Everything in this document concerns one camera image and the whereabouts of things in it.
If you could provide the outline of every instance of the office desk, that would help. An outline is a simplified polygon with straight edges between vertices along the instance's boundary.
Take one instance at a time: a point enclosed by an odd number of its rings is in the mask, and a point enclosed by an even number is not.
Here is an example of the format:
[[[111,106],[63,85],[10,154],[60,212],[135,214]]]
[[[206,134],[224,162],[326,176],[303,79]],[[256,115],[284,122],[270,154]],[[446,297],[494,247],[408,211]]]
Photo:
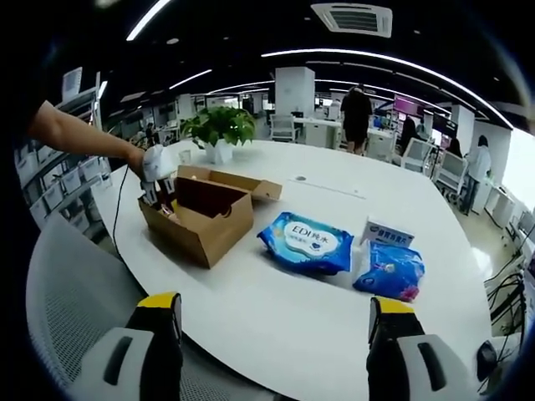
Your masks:
[[[509,224],[514,208],[515,201],[504,190],[496,186],[491,188],[485,210],[498,227]]]
[[[171,153],[178,159],[183,149],[191,149],[194,164],[208,165],[189,141],[172,145]],[[182,295],[183,329],[199,346],[297,400],[368,399],[370,295],[284,271],[256,235],[282,211],[293,211],[358,236],[372,214],[415,234],[413,247],[426,266],[415,312],[473,377],[476,350],[491,336],[487,297],[471,246],[428,179],[356,155],[260,140],[212,168],[283,185],[279,202],[255,204],[254,227],[214,268],[192,266],[149,233],[137,204],[140,183],[130,172],[115,233],[121,256],[149,294]],[[94,194],[109,232],[124,173],[114,172],[113,185]]]
[[[295,123],[304,125],[305,144],[319,148],[338,149],[342,129],[340,121],[297,117]]]

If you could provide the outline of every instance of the white pillar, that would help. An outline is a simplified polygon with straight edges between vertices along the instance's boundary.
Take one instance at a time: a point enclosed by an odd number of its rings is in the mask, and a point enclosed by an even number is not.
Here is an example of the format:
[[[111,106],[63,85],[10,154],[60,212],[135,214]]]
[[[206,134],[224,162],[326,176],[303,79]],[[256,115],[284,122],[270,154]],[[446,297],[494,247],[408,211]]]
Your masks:
[[[427,136],[433,134],[433,114],[424,113],[424,129]]]
[[[176,99],[176,120],[179,124],[181,119],[190,119],[195,116],[193,99],[190,94],[181,94]]]
[[[286,67],[275,72],[275,113],[314,114],[315,72],[306,67]]]
[[[474,136],[474,122],[476,116],[466,107],[459,104],[451,107],[451,120],[457,123],[457,139],[461,144],[461,153],[468,153]]]
[[[253,113],[260,113],[262,111],[262,94],[251,94]]]
[[[343,94],[342,92],[331,92],[331,99],[338,99],[340,103],[342,103],[342,100],[344,100],[344,96],[345,94]]]

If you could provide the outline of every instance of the open cardboard box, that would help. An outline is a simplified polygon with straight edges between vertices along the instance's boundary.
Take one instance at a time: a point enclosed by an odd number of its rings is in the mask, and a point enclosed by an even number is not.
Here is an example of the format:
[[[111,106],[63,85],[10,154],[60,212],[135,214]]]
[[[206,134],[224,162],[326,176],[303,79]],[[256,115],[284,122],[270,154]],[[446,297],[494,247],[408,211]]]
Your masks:
[[[196,180],[209,181],[223,184],[234,188],[245,190],[253,199],[278,201],[281,196],[282,186],[267,180],[255,180],[253,178],[243,177],[196,167],[194,165],[181,165],[178,167],[178,176],[193,178]]]
[[[201,266],[212,268],[251,230],[252,196],[276,200],[281,190],[280,185],[265,180],[181,166],[174,194],[178,221],[147,205],[143,197],[138,202],[151,230],[167,237]]]

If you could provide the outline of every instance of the wet wipes package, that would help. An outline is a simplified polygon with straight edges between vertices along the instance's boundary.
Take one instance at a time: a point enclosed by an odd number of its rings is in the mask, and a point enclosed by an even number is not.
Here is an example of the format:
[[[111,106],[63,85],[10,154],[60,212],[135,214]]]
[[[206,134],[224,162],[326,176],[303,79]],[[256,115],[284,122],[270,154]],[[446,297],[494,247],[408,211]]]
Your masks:
[[[353,236],[288,211],[258,235],[269,252],[295,272],[334,275],[351,270]]]
[[[361,270],[354,283],[356,290],[382,297],[412,302],[420,292],[418,284],[425,274],[420,254],[403,246],[365,241]]]

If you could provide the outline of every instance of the box lid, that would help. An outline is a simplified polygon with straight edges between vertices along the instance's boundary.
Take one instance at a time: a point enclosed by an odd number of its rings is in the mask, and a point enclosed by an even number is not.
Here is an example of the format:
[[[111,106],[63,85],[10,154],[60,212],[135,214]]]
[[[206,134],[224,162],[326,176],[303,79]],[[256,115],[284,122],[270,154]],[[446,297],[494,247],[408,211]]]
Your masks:
[[[242,175],[223,173],[194,165],[180,165],[177,175],[179,177],[193,178],[216,182],[246,190],[253,199],[277,201],[281,196],[283,187],[268,180],[255,180]]]

